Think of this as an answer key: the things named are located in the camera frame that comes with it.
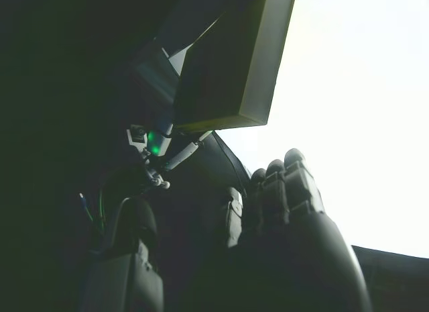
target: bright light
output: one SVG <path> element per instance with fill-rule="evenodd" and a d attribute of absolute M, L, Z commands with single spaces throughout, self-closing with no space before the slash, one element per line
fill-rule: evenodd
<path fill-rule="evenodd" d="M 350 243 L 429 258 L 428 29 L 429 0 L 296 0 L 268 124 L 221 137 L 251 172 L 298 148 Z"/>

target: robotic hand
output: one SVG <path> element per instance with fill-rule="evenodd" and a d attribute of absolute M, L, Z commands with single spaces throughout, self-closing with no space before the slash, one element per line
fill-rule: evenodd
<path fill-rule="evenodd" d="M 202 273 L 193 311 L 372 311 L 301 152 L 257 170 L 251 184 L 239 242 Z"/>

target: dark background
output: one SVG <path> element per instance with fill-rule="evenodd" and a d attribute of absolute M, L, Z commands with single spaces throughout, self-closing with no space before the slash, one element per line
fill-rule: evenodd
<path fill-rule="evenodd" d="M 5 311 L 77 310 L 98 241 L 78 193 L 93 203 L 110 172 L 138 160 L 125 130 L 159 110 L 118 74 L 177 1 L 0 0 Z M 169 191 L 147 195 L 168 311 L 210 251 L 219 191 L 247 183 L 239 174 L 210 137 L 167 176 Z M 125 195 L 127 179 L 110 192 Z M 376 311 L 428 310 L 427 260 L 355 251 Z"/>

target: black cable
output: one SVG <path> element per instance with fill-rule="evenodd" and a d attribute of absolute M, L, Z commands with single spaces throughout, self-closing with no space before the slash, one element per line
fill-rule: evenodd
<path fill-rule="evenodd" d="M 240 184 L 240 187 L 241 187 L 241 190 L 242 190 L 242 192 L 243 192 L 243 198 L 244 198 L 244 199 L 246 199 L 246 198 L 247 198 L 247 192 L 246 192 L 246 189 L 245 189 L 245 187 L 244 187 L 244 185 L 243 185 L 243 183 L 242 183 L 242 181 L 241 181 L 241 179 L 240 179 L 239 173 L 238 173 L 238 172 L 237 172 L 237 170 L 235 169 L 235 166 L 234 166 L 234 164 L 233 164 L 233 161 L 229 158 L 229 156 L 228 156 L 227 152 L 225 151 L 224 147 L 223 147 L 223 146 L 222 146 L 222 144 L 219 142 L 219 137 L 216 137 L 216 134 L 213 134 L 213 136 L 214 136 L 214 139 L 216 140 L 217 144 L 218 144 L 218 145 L 219 145 L 219 147 L 221 148 L 221 150 L 222 150 L 223 154 L 227 157 L 227 159 L 228 159 L 229 163 L 231 163 L 231 166 L 233 167 L 233 170 L 234 170 L 234 172 L 235 172 L 235 176 L 237 177 L 237 179 L 238 179 L 238 181 L 239 181 L 239 184 Z"/>

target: white background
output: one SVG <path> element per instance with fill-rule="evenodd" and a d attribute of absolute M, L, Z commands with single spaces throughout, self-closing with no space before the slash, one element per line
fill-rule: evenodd
<path fill-rule="evenodd" d="M 352 244 L 429 258 L 429 0 L 296 0 L 251 171 L 301 150 Z"/>

